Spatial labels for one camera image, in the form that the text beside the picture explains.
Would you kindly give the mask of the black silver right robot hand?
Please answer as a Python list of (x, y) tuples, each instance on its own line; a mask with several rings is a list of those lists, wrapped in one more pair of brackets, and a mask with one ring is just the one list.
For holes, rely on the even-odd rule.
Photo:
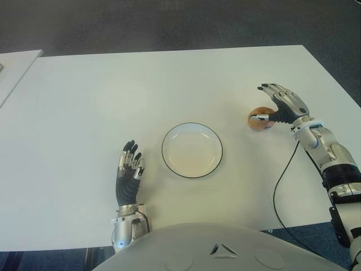
[(278, 110), (274, 113), (253, 113), (250, 119), (293, 124), (300, 117), (309, 115), (307, 105), (296, 93), (271, 83), (262, 84), (257, 89), (266, 93)]

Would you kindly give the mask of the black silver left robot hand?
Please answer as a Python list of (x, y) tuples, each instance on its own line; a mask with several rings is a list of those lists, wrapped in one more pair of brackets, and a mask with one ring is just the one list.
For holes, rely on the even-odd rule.
[(145, 161), (134, 140), (129, 141), (119, 157), (116, 177), (116, 200), (119, 207), (137, 203), (140, 181), (145, 170)]

